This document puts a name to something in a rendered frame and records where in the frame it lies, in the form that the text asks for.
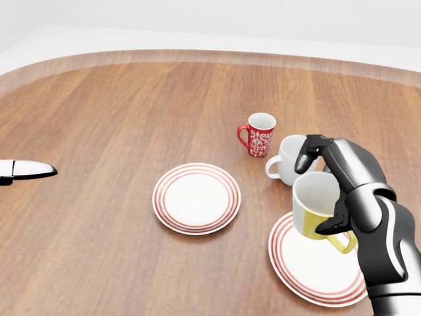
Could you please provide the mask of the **red white patterned mug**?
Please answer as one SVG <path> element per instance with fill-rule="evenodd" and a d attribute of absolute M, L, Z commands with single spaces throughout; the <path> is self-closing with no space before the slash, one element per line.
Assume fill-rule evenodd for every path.
<path fill-rule="evenodd" d="M 265 157 L 268 153 L 276 119 L 268 113 L 253 113 L 248 118 L 248 124 L 237 128 L 239 141 L 247 148 L 253 157 Z M 247 141 L 241 138 L 241 132 L 248 133 Z"/>

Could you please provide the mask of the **white plate with red rings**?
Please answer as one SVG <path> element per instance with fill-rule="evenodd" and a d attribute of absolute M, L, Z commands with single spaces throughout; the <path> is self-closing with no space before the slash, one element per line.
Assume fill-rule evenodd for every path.
<path fill-rule="evenodd" d="M 304 300 L 324 307 L 346 307 L 367 297 L 357 250 L 340 253 L 327 239 L 300 234 L 293 213 L 280 217 L 268 239 L 268 254 L 280 280 Z"/>
<path fill-rule="evenodd" d="M 187 235 L 205 235 L 233 221 L 241 205 L 241 190 L 224 169 L 187 163 L 161 176 L 151 200 L 158 220 L 168 228 Z"/>

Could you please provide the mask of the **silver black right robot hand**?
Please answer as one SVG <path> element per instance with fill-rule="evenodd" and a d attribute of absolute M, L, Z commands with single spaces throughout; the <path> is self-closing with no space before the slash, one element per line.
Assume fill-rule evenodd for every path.
<path fill-rule="evenodd" d="M 309 134 L 295 171 L 303 174 L 323 157 L 339 183 L 334 215 L 314 229 L 321 235 L 353 231 L 369 296 L 421 296 L 421 253 L 412 213 L 397 203 L 377 159 L 345 138 Z"/>

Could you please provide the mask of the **yellow and white mug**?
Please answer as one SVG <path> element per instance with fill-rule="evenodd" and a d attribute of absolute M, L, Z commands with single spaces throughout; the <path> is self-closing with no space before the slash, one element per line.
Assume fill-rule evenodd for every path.
<path fill-rule="evenodd" d="M 334 216 L 339 194 L 339 183 L 334 175 L 322 171 L 302 174 L 292 186 L 293 224 L 303 236 L 313 240 L 328 240 L 339 252 L 349 253 L 357 244 L 357 237 L 351 230 L 343 233 L 348 239 L 346 244 L 335 233 L 316 233 L 319 224 Z"/>

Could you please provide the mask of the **plain white mug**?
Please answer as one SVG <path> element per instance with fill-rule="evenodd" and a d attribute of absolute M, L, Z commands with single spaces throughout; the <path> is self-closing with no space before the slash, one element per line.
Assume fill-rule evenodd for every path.
<path fill-rule="evenodd" d="M 280 179 L 285 185 L 292 186 L 301 176 L 295 172 L 295 162 L 306 138 L 304 135 L 290 135 L 284 138 L 278 154 L 266 163 L 266 176 Z"/>

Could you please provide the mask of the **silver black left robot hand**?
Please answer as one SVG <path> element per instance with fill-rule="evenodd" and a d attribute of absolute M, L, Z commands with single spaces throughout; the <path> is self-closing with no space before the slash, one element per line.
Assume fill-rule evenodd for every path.
<path fill-rule="evenodd" d="M 49 163 L 0 159 L 0 186 L 10 186 L 14 180 L 46 178 L 57 174 L 57 169 Z"/>

